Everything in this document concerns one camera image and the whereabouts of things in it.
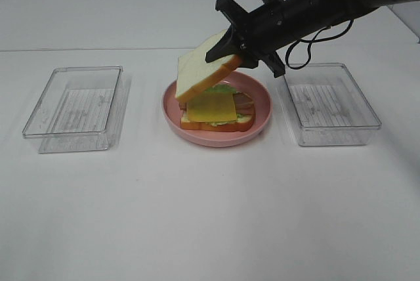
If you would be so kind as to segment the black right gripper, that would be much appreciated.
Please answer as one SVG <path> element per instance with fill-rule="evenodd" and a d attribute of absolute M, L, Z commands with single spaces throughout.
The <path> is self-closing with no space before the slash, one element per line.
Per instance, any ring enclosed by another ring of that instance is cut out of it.
<path fill-rule="evenodd" d="M 263 61 L 274 78 L 285 75 L 277 50 L 345 19 L 343 0 L 284 0 L 262 4 L 248 12 L 235 0 L 217 0 L 215 8 L 230 22 L 221 39 L 205 55 L 207 63 L 234 54 L 243 67 Z"/>

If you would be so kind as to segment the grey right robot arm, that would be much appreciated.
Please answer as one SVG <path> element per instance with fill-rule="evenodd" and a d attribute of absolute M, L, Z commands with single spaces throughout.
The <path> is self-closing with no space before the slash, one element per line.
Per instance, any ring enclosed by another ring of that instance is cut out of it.
<path fill-rule="evenodd" d="M 379 7 L 418 0 L 262 0 L 247 12 L 234 0 L 217 0 L 215 8 L 230 27 L 211 48 L 206 62 L 230 54 L 241 57 L 243 68 L 256 68 L 263 61 L 274 77 L 285 74 L 289 56 L 299 43 L 311 47 L 320 32 L 343 22 L 353 24 Z"/>

